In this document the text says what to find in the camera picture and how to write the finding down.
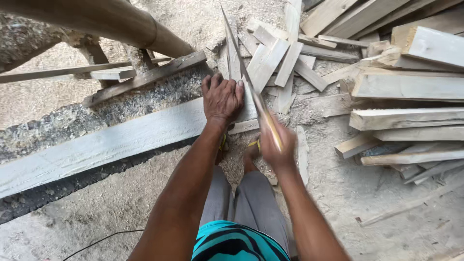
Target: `leg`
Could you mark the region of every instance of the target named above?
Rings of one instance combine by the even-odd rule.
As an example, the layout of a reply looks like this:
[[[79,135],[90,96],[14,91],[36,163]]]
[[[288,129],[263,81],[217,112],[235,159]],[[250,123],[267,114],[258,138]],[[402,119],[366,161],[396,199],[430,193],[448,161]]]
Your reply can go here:
[[[277,206],[269,180],[253,163],[256,155],[259,155],[256,145],[255,148],[249,147],[244,155],[245,175],[235,192],[234,222],[269,235],[288,253],[285,218]]]
[[[234,214],[232,188],[221,167],[214,166],[213,180],[208,191],[200,226],[216,221],[232,221]]]

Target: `wooden stick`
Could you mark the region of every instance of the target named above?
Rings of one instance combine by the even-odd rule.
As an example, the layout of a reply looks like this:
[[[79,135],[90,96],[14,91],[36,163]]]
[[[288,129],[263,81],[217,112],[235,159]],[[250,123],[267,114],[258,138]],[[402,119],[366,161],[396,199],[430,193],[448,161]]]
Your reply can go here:
[[[126,91],[145,86],[164,77],[183,71],[199,63],[205,62],[206,56],[203,50],[196,51],[185,57],[172,60],[170,63],[146,72],[143,75],[137,75],[125,82],[116,84],[110,88],[100,90],[99,92],[87,96],[82,102],[82,106],[95,106],[109,98],[120,95]]]

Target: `dirt floor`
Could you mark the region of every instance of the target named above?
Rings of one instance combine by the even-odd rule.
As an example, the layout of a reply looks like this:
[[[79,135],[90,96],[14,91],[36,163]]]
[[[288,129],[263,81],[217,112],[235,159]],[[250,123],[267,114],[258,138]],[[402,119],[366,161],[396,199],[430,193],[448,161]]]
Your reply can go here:
[[[255,17],[284,29],[280,0],[221,1],[226,12],[238,17],[238,29]],[[219,2],[132,1],[151,13],[182,39],[197,49],[224,37]],[[120,43],[102,39],[102,48],[110,62],[126,60]],[[221,68],[218,55],[205,50],[208,65]],[[85,65],[77,49],[60,43],[15,72],[64,66]],[[317,72],[325,75],[339,66],[319,63]],[[38,119],[63,105],[82,101],[100,88],[92,80],[39,79],[2,84],[0,129]],[[322,95],[338,94],[330,86]],[[353,260],[427,260],[464,245],[464,191],[448,193],[411,211],[361,228],[356,217],[367,218],[400,202],[418,199],[439,187],[430,180],[421,186],[403,185],[399,174],[383,167],[364,167],[353,160],[342,160],[333,146],[356,135],[348,127],[348,116],[328,118],[305,125],[309,145],[308,191],[334,229]],[[241,155],[257,130],[236,134],[228,139],[229,152],[221,166],[232,188],[243,175]],[[165,186],[170,173],[188,147],[155,156],[124,173],[114,174],[89,187],[45,207],[0,225],[0,259],[62,260],[114,232],[144,227],[151,207]],[[267,165],[258,166],[269,178]],[[445,179],[462,179],[455,171]],[[291,226],[280,188],[276,198]],[[135,246],[140,232],[116,235],[73,257],[74,260],[125,260]]]

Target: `wooden post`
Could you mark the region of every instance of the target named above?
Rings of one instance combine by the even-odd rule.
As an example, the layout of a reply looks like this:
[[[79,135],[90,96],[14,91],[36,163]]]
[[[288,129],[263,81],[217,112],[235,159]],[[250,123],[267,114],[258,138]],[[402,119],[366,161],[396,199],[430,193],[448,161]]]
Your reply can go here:
[[[194,49],[125,0],[3,0],[0,9],[177,58]]]

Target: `striped shirt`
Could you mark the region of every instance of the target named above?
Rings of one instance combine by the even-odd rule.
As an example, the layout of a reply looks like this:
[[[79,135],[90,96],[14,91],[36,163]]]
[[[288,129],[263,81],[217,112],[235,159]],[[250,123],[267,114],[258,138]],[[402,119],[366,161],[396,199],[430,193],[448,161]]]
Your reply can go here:
[[[198,230],[192,261],[290,261],[270,236],[230,221],[213,221]]]

